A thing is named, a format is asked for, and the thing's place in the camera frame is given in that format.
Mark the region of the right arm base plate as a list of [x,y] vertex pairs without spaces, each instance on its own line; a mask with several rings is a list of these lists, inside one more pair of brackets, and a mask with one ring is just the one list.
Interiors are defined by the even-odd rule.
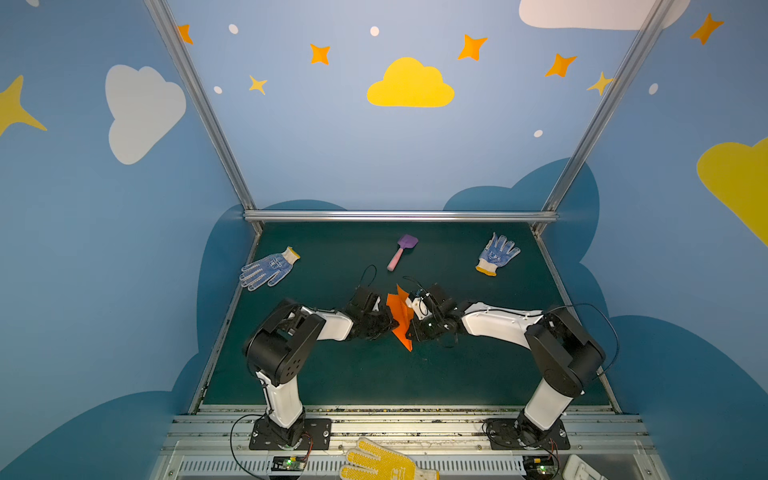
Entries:
[[493,450],[569,450],[571,444],[563,422],[558,419],[547,430],[520,416],[518,418],[489,418],[482,424]]

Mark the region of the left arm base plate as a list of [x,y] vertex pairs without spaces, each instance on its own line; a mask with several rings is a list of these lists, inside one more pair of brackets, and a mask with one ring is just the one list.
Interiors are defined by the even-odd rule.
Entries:
[[292,426],[281,427],[269,417],[258,419],[252,429],[250,450],[328,450],[332,420],[300,417]]

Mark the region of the orange square paper sheet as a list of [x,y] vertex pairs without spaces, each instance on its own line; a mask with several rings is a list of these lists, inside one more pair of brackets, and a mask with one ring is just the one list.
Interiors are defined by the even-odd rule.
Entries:
[[412,340],[407,337],[407,332],[414,318],[414,310],[409,305],[409,297],[405,290],[397,286],[395,294],[387,296],[386,305],[398,325],[393,329],[394,335],[409,351],[413,351]]

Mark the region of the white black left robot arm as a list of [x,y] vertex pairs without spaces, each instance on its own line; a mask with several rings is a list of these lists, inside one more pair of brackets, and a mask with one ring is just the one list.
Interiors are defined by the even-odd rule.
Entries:
[[261,385],[266,415],[256,422],[251,450],[302,445],[312,431],[297,376],[319,341],[376,340],[399,326],[381,296],[360,286],[342,309],[310,308],[281,300],[243,346],[246,367]]

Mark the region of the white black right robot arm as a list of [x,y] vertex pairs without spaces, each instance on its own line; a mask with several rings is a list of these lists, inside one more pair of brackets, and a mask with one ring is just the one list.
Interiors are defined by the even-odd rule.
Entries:
[[458,303],[437,284],[405,296],[414,311],[407,335],[417,341],[468,334],[528,349],[542,380],[515,418],[488,419],[483,428],[497,449],[570,447],[561,417],[599,377],[605,352],[566,306],[516,310],[483,302]]

